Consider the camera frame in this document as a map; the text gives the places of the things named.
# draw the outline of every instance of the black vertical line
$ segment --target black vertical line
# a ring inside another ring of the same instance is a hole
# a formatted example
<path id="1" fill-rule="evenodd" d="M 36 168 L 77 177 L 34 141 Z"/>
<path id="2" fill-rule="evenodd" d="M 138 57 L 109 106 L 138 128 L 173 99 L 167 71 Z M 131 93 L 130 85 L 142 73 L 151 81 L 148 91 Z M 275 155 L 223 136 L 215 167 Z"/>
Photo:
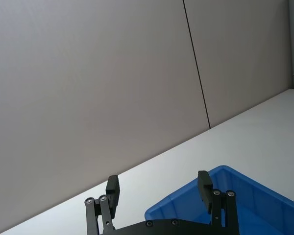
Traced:
<path id="1" fill-rule="evenodd" d="M 196 68 L 197 68 L 197 74 L 198 74 L 198 78 L 199 78 L 199 82 L 200 82 L 201 93 L 202 93 L 202 97 L 203 97 L 203 100 L 204 100 L 204 105 L 205 105 L 205 110 L 206 110 L 208 125 L 209 125 L 209 129 L 211 129 L 210 120 L 209 120 L 209 116 L 208 116 L 207 105 L 206 105 L 206 100 L 205 100 L 205 95 L 204 95 L 204 90 L 202 89 L 202 83 L 201 83 L 201 79 L 200 79 L 200 75 L 199 75 L 199 69 L 198 69 L 198 63 L 197 63 L 197 58 L 196 58 L 195 49 L 194 49 L 193 38 L 192 38 L 192 34 L 191 34 L 190 24 L 188 22 L 188 16 L 187 16 L 186 7 L 185 7 L 185 1 L 184 0 L 183 0 L 183 5 L 184 5 L 184 11 L 185 11 L 185 16 L 186 16 L 188 31 L 190 33 L 190 38 L 191 38 L 191 43 L 192 43 L 194 58 L 195 58 L 195 62 L 196 62 Z"/>

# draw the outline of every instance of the white tabletop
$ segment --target white tabletop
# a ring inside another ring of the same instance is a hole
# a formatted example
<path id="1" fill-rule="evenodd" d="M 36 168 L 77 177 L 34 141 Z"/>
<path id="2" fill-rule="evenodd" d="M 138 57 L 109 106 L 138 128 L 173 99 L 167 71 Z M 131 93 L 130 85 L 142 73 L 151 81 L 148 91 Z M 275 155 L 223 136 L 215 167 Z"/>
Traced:
<path id="1" fill-rule="evenodd" d="M 143 221 L 150 206 L 196 178 L 198 170 L 219 165 L 228 165 L 294 201 L 294 90 L 119 175 L 114 226 Z M 105 194 L 105 186 L 106 182 L 2 235 L 86 235 L 84 200 Z"/>

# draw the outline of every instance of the black object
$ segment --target black object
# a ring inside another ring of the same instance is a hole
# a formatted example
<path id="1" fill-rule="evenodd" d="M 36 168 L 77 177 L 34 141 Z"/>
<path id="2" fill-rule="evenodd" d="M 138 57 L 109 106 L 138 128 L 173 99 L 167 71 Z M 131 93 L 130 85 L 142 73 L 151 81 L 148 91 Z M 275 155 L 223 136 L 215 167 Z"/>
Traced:
<path id="1" fill-rule="evenodd" d="M 112 219 L 118 205 L 120 185 L 117 175 L 110 176 L 106 195 L 100 196 L 99 199 L 90 197 L 85 200 L 87 235 L 99 235 L 99 215 L 102 216 L 104 235 L 239 235 L 235 192 L 213 189 L 207 171 L 198 172 L 198 190 L 208 213 L 211 214 L 210 224 L 181 219 L 156 219 L 116 230 Z M 225 227 L 221 224 L 222 209 L 225 211 Z"/>

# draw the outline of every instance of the gray wall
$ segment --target gray wall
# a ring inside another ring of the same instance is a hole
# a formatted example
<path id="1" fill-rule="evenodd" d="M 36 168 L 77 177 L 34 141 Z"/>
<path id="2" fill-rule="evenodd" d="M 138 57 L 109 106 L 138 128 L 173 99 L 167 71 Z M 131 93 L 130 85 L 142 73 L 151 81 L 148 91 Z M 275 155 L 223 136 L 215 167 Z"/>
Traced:
<path id="1" fill-rule="evenodd" d="M 185 1 L 212 125 L 290 86 L 285 2 Z M 0 0 L 0 231 L 208 128 L 183 1 Z"/>
<path id="2" fill-rule="evenodd" d="M 292 85 L 287 0 L 185 0 L 211 126 Z"/>

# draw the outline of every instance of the blue plastic bin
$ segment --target blue plastic bin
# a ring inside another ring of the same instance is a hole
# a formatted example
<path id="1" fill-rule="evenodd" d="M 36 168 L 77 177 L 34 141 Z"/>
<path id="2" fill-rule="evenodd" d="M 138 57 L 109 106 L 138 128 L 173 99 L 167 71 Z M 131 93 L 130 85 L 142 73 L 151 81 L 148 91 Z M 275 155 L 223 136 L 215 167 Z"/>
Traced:
<path id="1" fill-rule="evenodd" d="M 209 175 L 214 188 L 236 192 L 241 235 L 294 235 L 293 201 L 225 165 L 212 169 Z M 197 179 L 145 213 L 145 219 L 170 218 L 209 224 L 210 215 L 200 199 Z"/>

